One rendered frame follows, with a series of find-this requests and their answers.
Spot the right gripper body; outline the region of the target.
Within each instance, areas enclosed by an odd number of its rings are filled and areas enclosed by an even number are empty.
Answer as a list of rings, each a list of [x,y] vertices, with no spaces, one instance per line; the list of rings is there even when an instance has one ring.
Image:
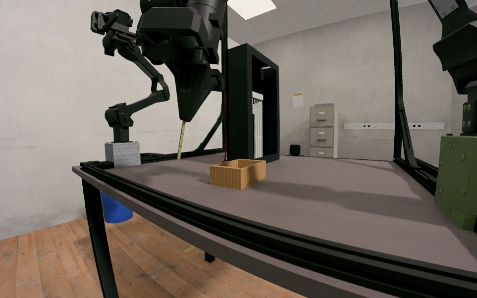
[[[105,35],[105,32],[97,29],[99,12],[94,11],[90,17],[90,30],[99,35]],[[114,47],[123,47],[123,43],[128,43],[128,39],[134,40],[136,46],[141,46],[135,38],[135,33],[129,31],[129,27],[114,23],[106,35],[108,43]]]

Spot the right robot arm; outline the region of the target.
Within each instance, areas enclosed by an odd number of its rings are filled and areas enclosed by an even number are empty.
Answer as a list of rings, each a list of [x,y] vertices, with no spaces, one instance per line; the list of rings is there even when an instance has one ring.
[[[133,19],[131,19],[131,16],[129,16],[128,13],[116,9],[113,10],[113,12],[106,12],[105,14],[109,15],[113,13],[118,13],[118,18],[115,21],[116,23],[130,28],[132,27]],[[148,97],[128,105],[126,105],[125,102],[118,103],[114,106],[108,107],[109,109],[105,111],[105,119],[108,122],[109,127],[113,127],[114,141],[111,143],[132,143],[133,141],[129,141],[129,127],[133,127],[134,124],[131,115],[152,104],[168,101],[170,98],[169,88],[164,81],[163,75],[142,56],[141,50],[136,46],[134,40],[128,39],[128,43],[123,43],[123,47],[114,47],[108,44],[106,36],[104,36],[102,43],[105,55],[114,56],[114,51],[117,49],[117,52],[122,57],[135,63],[152,80],[152,93]],[[158,82],[163,90],[157,91]]]

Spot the tan open box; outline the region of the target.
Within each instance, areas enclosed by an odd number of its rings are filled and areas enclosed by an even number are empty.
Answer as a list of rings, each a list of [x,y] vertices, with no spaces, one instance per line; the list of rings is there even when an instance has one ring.
[[[242,190],[266,177],[266,161],[236,159],[210,166],[210,185]]]

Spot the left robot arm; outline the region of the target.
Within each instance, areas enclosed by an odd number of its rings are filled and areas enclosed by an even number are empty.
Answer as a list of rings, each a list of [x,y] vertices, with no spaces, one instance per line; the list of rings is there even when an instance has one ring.
[[[224,17],[227,0],[140,0],[141,17],[135,38],[141,43],[142,55],[153,65],[162,65],[163,58],[173,58],[170,35],[152,45],[139,32],[143,14],[152,7],[188,7],[202,3]],[[463,104],[460,136],[477,134],[477,0],[428,0],[442,24],[441,40],[432,45],[442,64],[442,71],[451,75],[459,95],[468,95]]]

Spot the black rack frame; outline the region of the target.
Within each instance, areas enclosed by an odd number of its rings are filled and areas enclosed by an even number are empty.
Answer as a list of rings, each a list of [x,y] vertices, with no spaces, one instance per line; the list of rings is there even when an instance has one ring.
[[[270,67],[262,69],[264,67]],[[253,154],[252,70],[260,73],[263,156]],[[280,159],[279,66],[248,43],[228,49],[229,161]]]

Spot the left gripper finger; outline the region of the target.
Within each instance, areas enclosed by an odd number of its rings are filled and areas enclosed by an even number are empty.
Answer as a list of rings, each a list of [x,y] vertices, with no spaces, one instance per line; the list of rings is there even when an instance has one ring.
[[[205,60],[163,58],[175,79],[179,119],[188,121],[212,73]]]
[[[207,84],[205,86],[205,88],[203,89],[203,92],[202,94],[200,95],[200,98],[189,118],[188,121],[186,122],[191,122],[191,120],[193,119],[193,117],[195,116],[196,112],[199,110],[199,108],[201,107],[201,105],[203,104],[203,102],[205,102],[205,99],[208,97],[208,95],[211,93],[211,91],[218,85],[218,82],[216,80],[215,77],[210,77],[207,81]]]

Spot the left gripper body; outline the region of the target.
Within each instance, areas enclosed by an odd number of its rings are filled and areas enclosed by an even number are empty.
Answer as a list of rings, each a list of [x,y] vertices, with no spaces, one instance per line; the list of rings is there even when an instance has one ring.
[[[139,32],[152,45],[161,43],[163,35],[170,35],[170,44],[176,52],[173,58],[205,60],[219,65],[217,51],[224,35],[222,16],[202,3],[188,7],[152,7],[143,14]],[[218,82],[212,91],[223,92],[225,81],[221,72],[212,69],[210,77]]]

